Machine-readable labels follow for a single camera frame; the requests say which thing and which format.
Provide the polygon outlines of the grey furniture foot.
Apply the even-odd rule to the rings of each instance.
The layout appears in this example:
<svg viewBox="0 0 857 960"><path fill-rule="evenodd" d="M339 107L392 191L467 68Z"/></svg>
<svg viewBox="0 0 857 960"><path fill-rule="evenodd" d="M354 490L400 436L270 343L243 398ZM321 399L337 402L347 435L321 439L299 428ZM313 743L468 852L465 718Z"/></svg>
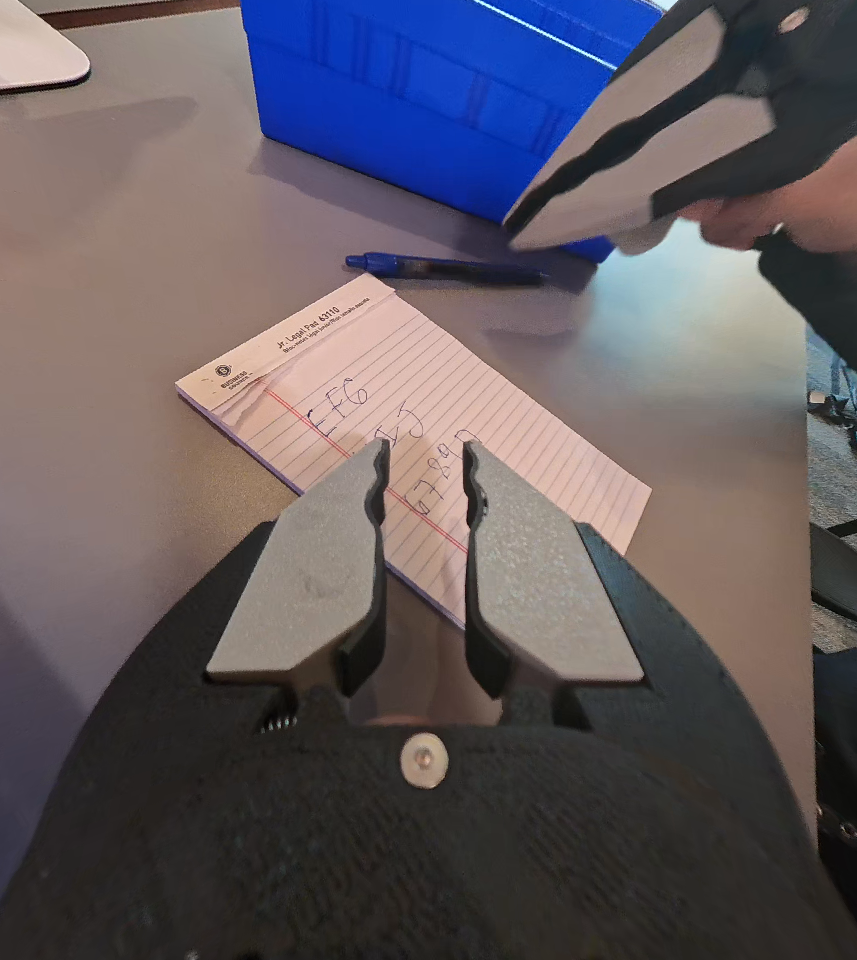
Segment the grey furniture foot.
<svg viewBox="0 0 857 960"><path fill-rule="evenodd" d="M857 550L814 523L809 524L809 544L812 601L857 622Z"/></svg>

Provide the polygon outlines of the white lined notepad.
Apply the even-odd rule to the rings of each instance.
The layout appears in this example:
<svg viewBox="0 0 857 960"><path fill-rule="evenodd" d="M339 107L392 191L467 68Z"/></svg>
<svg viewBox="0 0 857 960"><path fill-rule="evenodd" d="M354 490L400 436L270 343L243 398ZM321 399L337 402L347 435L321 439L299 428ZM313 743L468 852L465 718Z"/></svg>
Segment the white lined notepad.
<svg viewBox="0 0 857 960"><path fill-rule="evenodd" d="M459 626L466 443L480 443L620 555L651 497L643 482L369 274L206 363L176 389L300 496L370 442L387 441L387 565Z"/></svg>

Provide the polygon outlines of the blue retractable pen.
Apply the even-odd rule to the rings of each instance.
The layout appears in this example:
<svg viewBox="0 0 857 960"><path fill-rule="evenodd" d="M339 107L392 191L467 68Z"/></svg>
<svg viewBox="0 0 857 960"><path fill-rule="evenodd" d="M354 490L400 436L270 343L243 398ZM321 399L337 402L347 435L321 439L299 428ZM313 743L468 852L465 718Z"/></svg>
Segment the blue retractable pen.
<svg viewBox="0 0 857 960"><path fill-rule="evenodd" d="M472 286L522 288L541 287L546 281L542 270L514 264L424 258L374 251L348 255L344 261L347 268L383 281L457 282Z"/></svg>

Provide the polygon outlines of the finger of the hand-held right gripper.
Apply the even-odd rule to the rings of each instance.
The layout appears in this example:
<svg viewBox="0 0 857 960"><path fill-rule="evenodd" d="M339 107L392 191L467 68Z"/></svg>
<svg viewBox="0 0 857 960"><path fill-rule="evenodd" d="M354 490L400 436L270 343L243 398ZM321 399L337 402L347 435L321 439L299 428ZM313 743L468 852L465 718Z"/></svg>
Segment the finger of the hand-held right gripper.
<svg viewBox="0 0 857 960"><path fill-rule="evenodd" d="M550 199L510 246L538 251L602 236L614 239L645 228L660 218L654 212L659 190L774 129L774 114L766 100L714 98L658 132L626 161Z"/></svg>
<svg viewBox="0 0 857 960"><path fill-rule="evenodd" d="M676 4L619 67L510 209L507 234L519 234L557 195L638 153L675 123L666 109L706 76L723 51L726 24L716 4ZM665 234L673 214L624 234Z"/></svg>

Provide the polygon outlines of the white monitor stand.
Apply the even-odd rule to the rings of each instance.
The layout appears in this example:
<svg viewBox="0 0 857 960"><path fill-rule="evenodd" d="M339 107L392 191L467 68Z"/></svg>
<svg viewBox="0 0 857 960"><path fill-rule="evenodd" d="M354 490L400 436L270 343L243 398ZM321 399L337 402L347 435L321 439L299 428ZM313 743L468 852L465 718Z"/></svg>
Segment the white monitor stand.
<svg viewBox="0 0 857 960"><path fill-rule="evenodd" d="M76 86L91 62L25 4L0 1L0 95Z"/></svg>

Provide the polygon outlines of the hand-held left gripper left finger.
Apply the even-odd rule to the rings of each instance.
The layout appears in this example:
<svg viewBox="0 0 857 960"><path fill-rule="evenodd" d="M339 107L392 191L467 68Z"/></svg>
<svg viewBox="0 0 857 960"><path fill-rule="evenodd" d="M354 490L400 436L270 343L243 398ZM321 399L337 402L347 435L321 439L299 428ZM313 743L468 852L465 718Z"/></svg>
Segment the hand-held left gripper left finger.
<svg viewBox="0 0 857 960"><path fill-rule="evenodd" d="M207 666L223 684L354 697L387 645L390 443L368 443L278 518Z"/></svg>

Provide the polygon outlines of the blue plastic bin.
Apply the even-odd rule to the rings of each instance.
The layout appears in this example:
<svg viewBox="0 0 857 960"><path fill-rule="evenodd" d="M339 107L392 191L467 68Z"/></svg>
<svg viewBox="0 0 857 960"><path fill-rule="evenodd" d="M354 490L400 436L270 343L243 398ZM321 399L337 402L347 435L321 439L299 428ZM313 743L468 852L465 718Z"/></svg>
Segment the blue plastic bin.
<svg viewBox="0 0 857 960"><path fill-rule="evenodd" d="M664 16L643 1L244 1L267 138L500 224Z"/></svg>

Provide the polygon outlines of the person's right hand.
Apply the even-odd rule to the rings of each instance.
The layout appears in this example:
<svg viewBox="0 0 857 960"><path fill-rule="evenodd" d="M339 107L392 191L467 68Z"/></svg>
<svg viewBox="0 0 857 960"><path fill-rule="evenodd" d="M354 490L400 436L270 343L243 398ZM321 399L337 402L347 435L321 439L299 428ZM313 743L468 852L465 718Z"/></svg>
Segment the person's right hand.
<svg viewBox="0 0 857 960"><path fill-rule="evenodd" d="M698 223L714 246L747 251L781 230L799 248L820 255L857 255L857 137L812 174L747 198L707 199L679 217Z"/></svg>

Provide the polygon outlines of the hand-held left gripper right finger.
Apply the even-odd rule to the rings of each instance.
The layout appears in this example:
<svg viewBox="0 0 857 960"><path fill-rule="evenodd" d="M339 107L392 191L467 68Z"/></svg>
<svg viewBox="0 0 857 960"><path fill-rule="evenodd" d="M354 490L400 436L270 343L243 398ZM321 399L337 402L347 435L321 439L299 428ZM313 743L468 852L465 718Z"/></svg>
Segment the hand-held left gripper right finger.
<svg viewBox="0 0 857 960"><path fill-rule="evenodd" d="M476 441L463 451L469 542L465 647L493 700L534 681L550 692L645 678L579 525Z"/></svg>

